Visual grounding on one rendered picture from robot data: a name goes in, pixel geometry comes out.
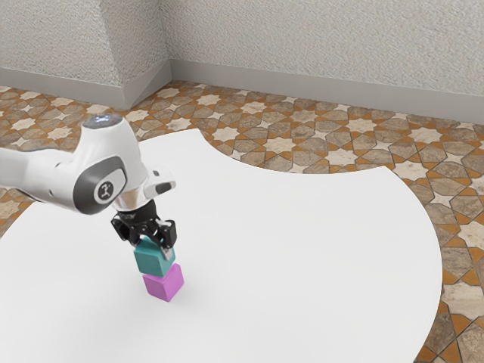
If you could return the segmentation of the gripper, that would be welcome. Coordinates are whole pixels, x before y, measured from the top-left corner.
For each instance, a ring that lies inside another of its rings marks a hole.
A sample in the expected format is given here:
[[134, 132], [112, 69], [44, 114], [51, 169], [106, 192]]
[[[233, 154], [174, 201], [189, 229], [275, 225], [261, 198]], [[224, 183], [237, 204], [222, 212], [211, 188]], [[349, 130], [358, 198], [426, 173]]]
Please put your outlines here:
[[153, 200], [131, 211], [118, 211], [111, 225], [122, 240], [127, 240], [134, 247], [141, 241], [135, 226], [141, 225], [141, 233], [156, 244], [163, 258], [170, 260], [173, 257], [172, 248], [177, 240], [175, 222], [158, 219]]

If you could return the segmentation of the teal block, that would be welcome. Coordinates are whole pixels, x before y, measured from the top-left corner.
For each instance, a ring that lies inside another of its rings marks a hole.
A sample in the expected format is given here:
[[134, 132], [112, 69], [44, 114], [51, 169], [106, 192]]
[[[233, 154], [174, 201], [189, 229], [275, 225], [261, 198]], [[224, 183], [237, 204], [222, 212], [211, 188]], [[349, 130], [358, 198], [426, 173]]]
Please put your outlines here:
[[142, 274], [164, 277], [175, 261], [174, 249], [165, 253], [148, 237], [144, 236], [134, 249], [138, 270]]

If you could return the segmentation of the pink block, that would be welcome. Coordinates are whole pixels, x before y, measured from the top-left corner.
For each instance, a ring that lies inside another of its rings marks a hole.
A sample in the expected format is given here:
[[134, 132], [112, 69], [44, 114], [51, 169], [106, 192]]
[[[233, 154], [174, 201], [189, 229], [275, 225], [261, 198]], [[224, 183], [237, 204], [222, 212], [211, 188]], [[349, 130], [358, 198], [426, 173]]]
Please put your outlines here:
[[174, 263], [164, 277], [143, 275], [147, 292], [158, 299], [170, 302], [185, 283], [181, 266]]

